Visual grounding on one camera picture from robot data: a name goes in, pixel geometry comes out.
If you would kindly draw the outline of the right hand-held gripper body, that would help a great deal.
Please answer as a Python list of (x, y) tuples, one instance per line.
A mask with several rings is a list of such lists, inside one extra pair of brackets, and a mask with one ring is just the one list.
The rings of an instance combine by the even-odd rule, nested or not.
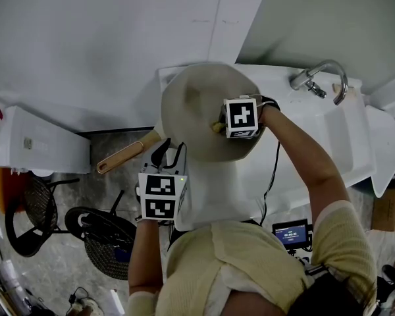
[(259, 130), (257, 100), (252, 95), (224, 99), (226, 109), (225, 132), (228, 139), (252, 139)]

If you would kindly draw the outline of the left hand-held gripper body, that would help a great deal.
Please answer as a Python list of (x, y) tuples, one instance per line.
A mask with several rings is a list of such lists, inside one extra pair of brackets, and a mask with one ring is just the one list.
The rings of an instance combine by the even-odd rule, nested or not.
[(136, 196), (140, 202), (142, 219), (174, 221), (186, 197), (187, 165), (184, 174), (175, 174), (173, 162), (167, 164), (164, 156), (161, 166), (157, 169), (151, 162), (154, 145), (142, 157), (142, 167), (136, 186)]

